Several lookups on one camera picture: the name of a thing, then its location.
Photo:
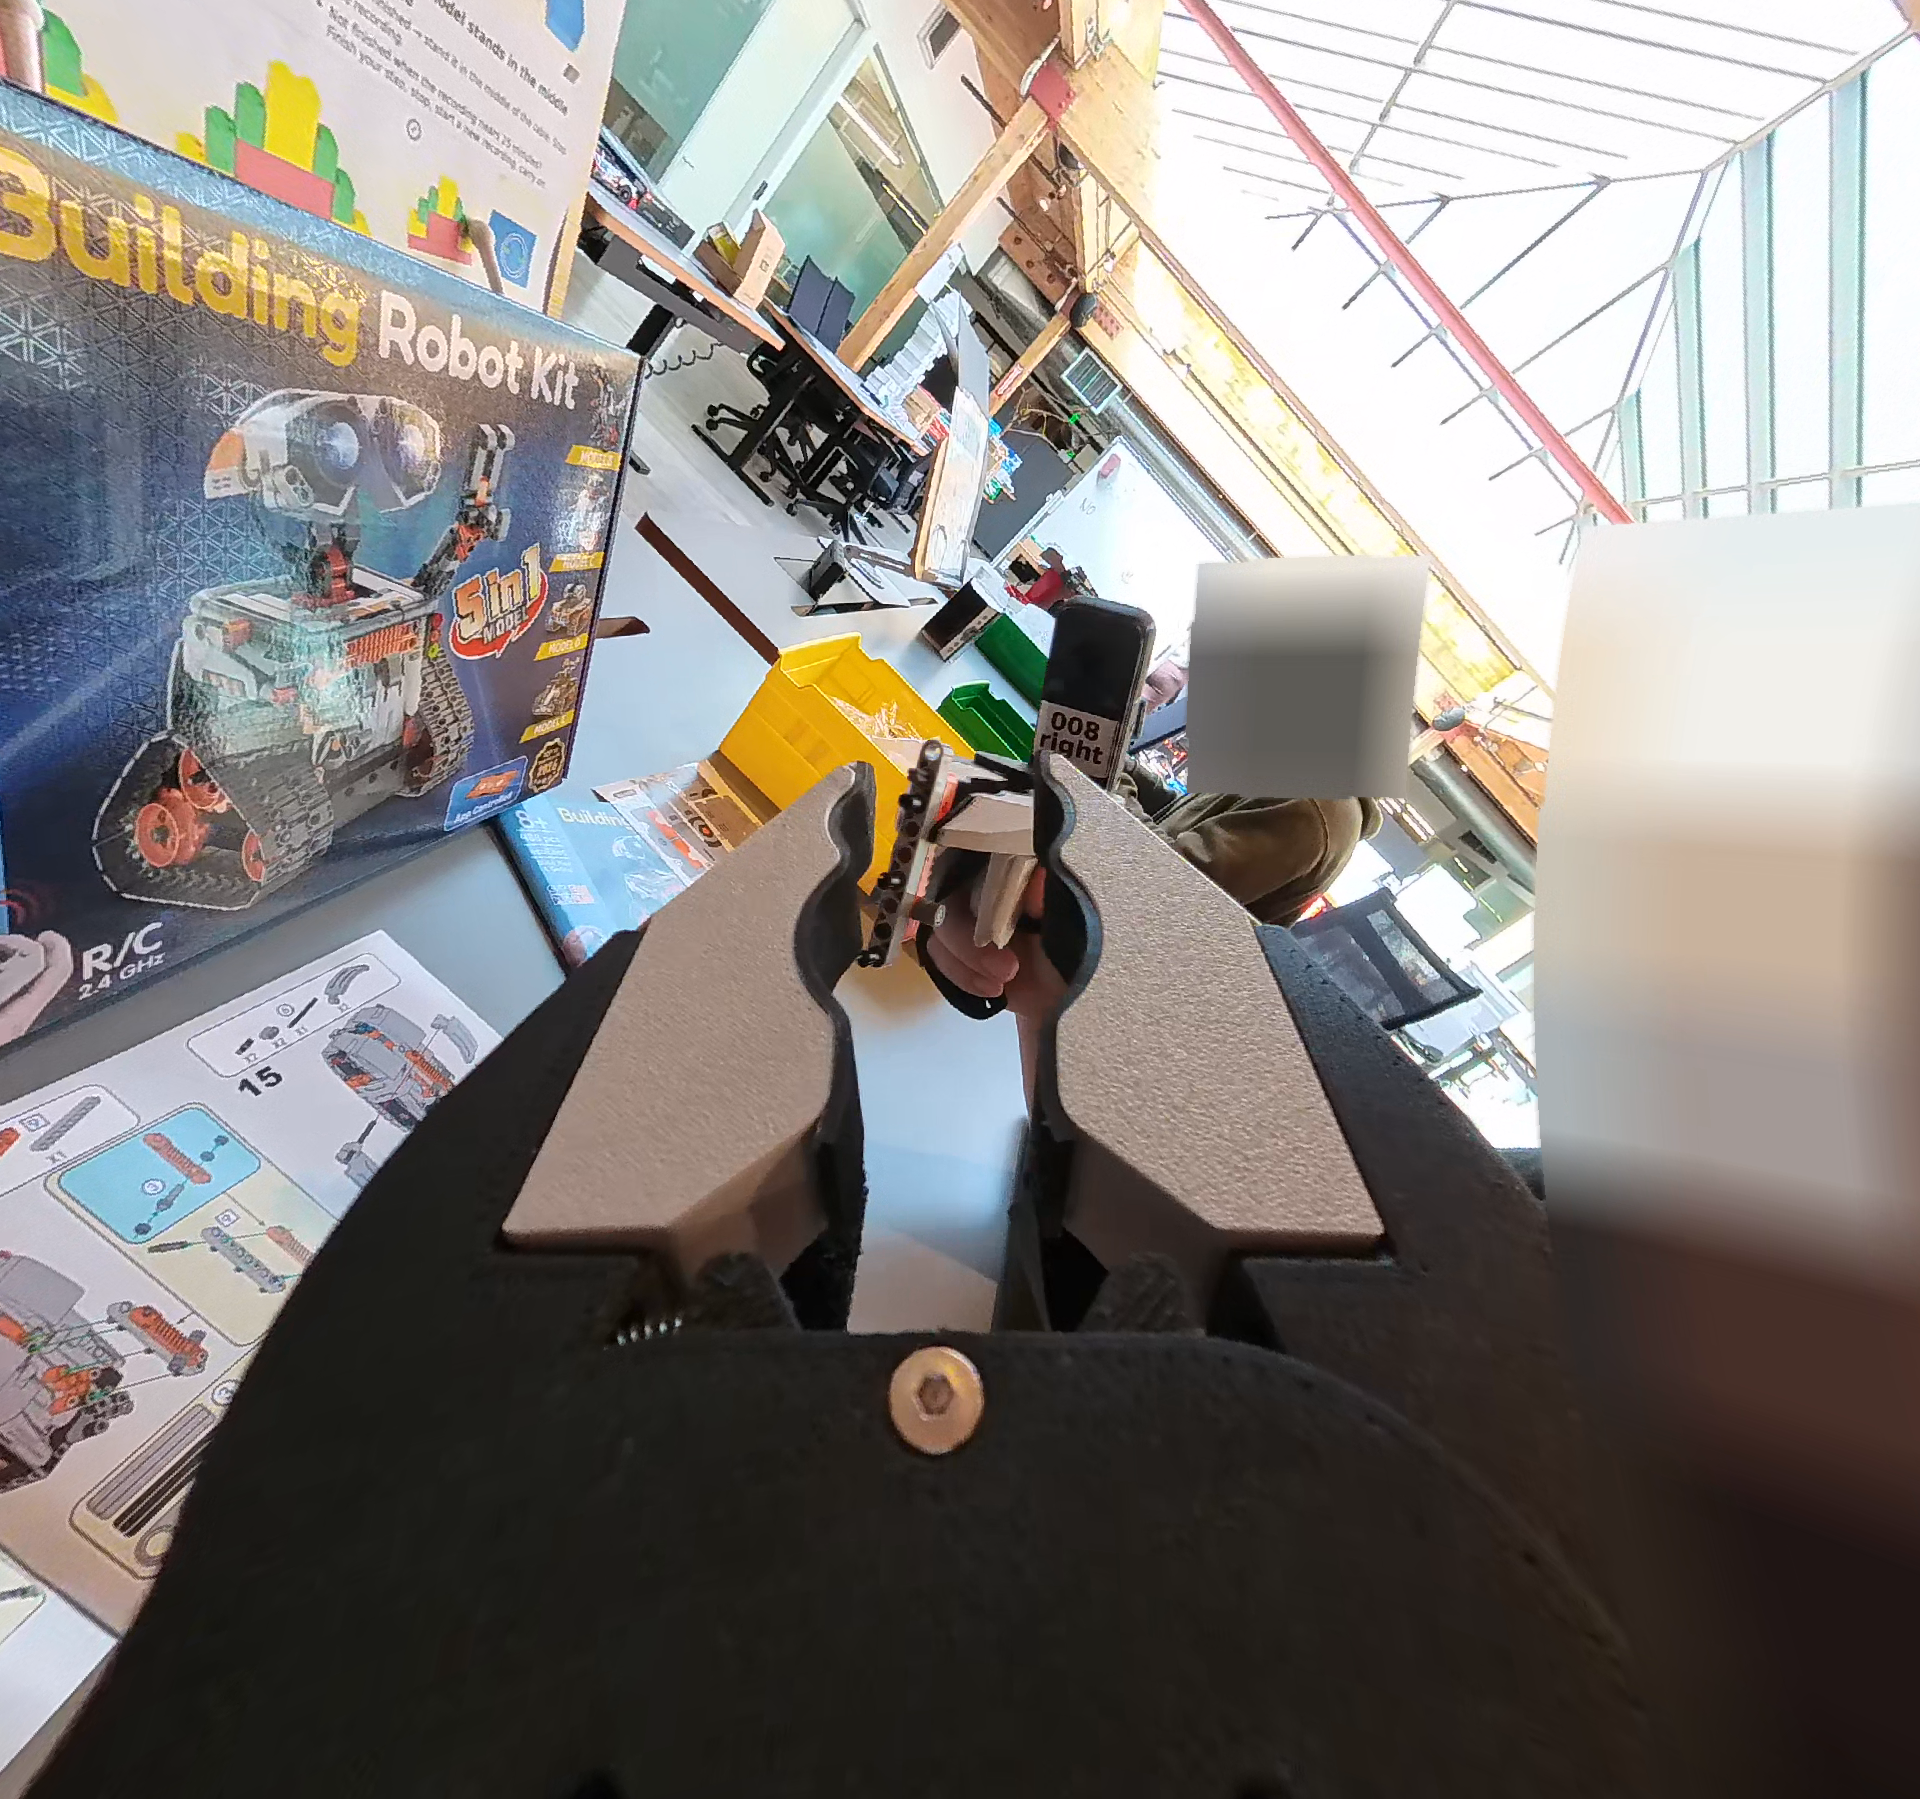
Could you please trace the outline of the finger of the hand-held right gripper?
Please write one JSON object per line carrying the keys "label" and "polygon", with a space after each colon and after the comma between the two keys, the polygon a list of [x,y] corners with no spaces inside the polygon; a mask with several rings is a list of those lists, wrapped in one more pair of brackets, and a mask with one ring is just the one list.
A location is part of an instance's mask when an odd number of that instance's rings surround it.
{"label": "finger of the hand-held right gripper", "polygon": [[935,851],[1035,857],[1035,778],[1026,766],[943,759],[935,766]]}

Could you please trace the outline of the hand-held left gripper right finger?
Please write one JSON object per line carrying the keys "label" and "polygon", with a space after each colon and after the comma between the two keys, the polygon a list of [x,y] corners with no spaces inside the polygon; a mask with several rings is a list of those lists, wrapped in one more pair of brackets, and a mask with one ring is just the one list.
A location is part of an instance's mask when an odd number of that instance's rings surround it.
{"label": "hand-held left gripper right finger", "polygon": [[1247,907],[1060,755],[1035,755],[1035,848],[1060,981],[1034,1038],[1042,1238],[1182,1279],[1369,1255],[1379,1210]]}

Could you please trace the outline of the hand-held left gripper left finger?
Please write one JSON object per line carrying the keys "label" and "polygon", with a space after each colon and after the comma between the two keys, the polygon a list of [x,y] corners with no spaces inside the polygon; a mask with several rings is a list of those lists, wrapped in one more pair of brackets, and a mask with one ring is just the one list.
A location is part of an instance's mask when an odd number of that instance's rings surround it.
{"label": "hand-held left gripper left finger", "polygon": [[652,917],[502,1220],[518,1248],[692,1280],[751,1251],[853,1288],[867,1164],[853,1020],[877,778],[842,763]]}

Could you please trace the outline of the black perforated building beam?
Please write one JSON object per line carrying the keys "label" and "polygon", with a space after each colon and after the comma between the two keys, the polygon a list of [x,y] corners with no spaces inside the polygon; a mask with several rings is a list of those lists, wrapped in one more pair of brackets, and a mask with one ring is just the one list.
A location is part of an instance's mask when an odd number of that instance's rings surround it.
{"label": "black perforated building beam", "polygon": [[917,929],[935,929],[947,906],[931,898],[938,830],[958,805],[958,755],[947,741],[927,740],[906,766],[906,789],[896,815],[896,844],[877,872],[873,922],[857,965],[884,969],[900,959]]}

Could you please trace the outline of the grey desk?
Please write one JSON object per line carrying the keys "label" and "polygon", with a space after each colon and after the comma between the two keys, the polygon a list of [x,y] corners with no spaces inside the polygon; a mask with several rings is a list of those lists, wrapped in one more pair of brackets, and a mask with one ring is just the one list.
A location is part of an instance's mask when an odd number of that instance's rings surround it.
{"label": "grey desk", "polygon": [[[606,642],[589,656],[572,778],[606,787],[717,748],[751,704],[766,656],[638,529],[612,545],[609,611],[644,620],[650,635]],[[559,948],[499,844],[465,834],[155,993],[7,1049],[4,1098],[124,1055],[367,929],[389,929],[499,1031],[560,981]],[[914,959],[853,975],[842,996],[854,1029],[871,1172],[853,1330],[985,1321],[1026,1117],[1014,1026],[958,1018]]]}

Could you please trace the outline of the wooden background desk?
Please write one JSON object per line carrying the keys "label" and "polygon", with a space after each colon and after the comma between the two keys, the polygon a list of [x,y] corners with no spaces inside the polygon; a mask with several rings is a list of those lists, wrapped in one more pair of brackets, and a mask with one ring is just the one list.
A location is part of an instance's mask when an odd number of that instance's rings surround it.
{"label": "wooden background desk", "polygon": [[785,352],[802,367],[802,390],[776,420],[784,428],[819,432],[805,459],[766,443],[766,459],[785,478],[785,515],[824,515],[830,529],[854,538],[867,515],[910,523],[920,515],[931,469],[927,438],[900,412],[891,412],[871,384],[853,372],[837,352],[807,334],[780,303],[767,308],[784,328]]}
{"label": "wooden background desk", "polygon": [[692,250],[663,240],[661,228],[597,181],[587,181],[578,245],[597,270],[650,299],[650,314],[629,337],[629,352],[644,363],[656,358],[675,327],[692,327],[739,355],[757,346],[784,352],[785,345],[757,308],[739,303],[711,280]]}

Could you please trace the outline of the person's right hand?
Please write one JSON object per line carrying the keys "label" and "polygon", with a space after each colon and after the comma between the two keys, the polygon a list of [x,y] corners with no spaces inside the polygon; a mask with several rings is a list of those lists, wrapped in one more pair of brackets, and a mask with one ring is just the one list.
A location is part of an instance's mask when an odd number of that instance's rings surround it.
{"label": "person's right hand", "polygon": [[1042,1010],[1066,993],[1035,918],[1017,918],[1008,944],[985,944],[973,929],[973,917],[950,907],[925,938],[925,965],[970,1000],[1002,1000],[1014,1015]]}

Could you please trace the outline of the green parts bin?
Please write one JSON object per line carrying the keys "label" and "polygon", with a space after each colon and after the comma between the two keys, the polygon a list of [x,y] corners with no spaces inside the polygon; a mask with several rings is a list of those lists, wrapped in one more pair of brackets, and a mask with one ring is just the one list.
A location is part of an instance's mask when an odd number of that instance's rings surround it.
{"label": "green parts bin", "polygon": [[1038,608],[994,611],[978,656],[1030,704],[1038,707],[1054,620]]}
{"label": "green parts bin", "polygon": [[938,704],[938,718],[973,752],[1002,755],[1010,763],[1034,759],[1035,722],[1026,711],[1010,707],[985,679],[950,688],[950,695]]}

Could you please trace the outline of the small black box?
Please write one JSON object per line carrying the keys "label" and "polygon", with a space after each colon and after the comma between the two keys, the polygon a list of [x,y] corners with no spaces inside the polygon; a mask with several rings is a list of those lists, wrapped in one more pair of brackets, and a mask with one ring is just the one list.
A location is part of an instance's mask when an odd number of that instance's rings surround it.
{"label": "small black box", "polygon": [[994,583],[966,583],[952,591],[920,625],[917,642],[943,664],[970,648],[995,620],[1002,606]]}

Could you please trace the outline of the yellow parts bin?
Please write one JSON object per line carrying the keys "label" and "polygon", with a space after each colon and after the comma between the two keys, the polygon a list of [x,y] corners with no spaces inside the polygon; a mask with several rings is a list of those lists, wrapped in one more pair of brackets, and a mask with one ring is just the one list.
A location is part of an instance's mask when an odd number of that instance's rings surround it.
{"label": "yellow parts bin", "polygon": [[958,755],[973,752],[891,664],[867,656],[854,635],[842,635],[784,652],[717,755],[780,812],[830,772],[871,763],[877,812],[862,892],[873,892],[896,856],[906,772],[931,740]]}

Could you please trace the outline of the black office chair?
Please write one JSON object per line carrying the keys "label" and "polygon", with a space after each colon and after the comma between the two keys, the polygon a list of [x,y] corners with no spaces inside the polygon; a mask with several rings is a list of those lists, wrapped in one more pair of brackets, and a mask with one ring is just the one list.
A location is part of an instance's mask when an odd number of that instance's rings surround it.
{"label": "black office chair", "polygon": [[1386,892],[1297,918],[1307,959],[1383,1031],[1448,1015],[1478,996],[1404,917]]}

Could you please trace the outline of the blue kit booklet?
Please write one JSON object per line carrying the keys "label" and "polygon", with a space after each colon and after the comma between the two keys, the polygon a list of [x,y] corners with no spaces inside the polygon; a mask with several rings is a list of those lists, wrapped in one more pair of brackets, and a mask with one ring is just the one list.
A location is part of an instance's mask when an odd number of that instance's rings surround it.
{"label": "blue kit booklet", "polygon": [[570,787],[502,806],[493,830],[566,969],[702,875],[650,819]]}

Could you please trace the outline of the standing poster board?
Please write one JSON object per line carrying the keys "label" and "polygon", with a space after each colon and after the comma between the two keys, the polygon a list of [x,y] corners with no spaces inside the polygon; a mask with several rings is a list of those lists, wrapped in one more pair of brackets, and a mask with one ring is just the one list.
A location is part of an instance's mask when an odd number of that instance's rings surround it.
{"label": "standing poster board", "polygon": [[958,389],[910,553],[917,583],[952,591],[966,578],[988,454],[985,404],[966,389]]}

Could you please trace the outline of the open instruction booklet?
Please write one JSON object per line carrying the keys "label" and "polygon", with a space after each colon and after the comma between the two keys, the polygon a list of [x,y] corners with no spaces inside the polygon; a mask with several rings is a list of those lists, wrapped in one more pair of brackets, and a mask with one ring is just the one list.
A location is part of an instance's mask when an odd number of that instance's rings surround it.
{"label": "open instruction booklet", "polygon": [[499,1031],[376,929],[4,1103],[4,1559],[128,1633],[327,1238]]}

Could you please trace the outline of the cardboard box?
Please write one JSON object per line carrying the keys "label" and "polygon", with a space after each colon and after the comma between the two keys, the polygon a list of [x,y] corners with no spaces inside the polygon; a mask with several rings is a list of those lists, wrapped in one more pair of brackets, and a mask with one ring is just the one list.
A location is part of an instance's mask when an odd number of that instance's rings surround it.
{"label": "cardboard box", "polygon": [[711,228],[692,255],[725,297],[757,310],[784,263],[784,232],[766,211],[752,211],[739,237]]}

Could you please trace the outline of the blue robot kit box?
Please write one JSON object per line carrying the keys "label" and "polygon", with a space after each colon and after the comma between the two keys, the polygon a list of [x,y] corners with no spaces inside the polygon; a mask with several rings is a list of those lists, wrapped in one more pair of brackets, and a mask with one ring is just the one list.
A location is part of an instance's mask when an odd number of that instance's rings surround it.
{"label": "blue robot kit box", "polygon": [[4,1044],[566,778],[638,372],[4,85]]}

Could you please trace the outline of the white brick instruction poster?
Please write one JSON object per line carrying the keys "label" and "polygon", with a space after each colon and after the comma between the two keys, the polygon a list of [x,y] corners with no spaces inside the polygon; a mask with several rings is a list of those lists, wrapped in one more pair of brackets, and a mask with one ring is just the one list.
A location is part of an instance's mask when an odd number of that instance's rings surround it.
{"label": "white brick instruction poster", "polygon": [[560,314],[627,0],[4,0],[4,77]]}

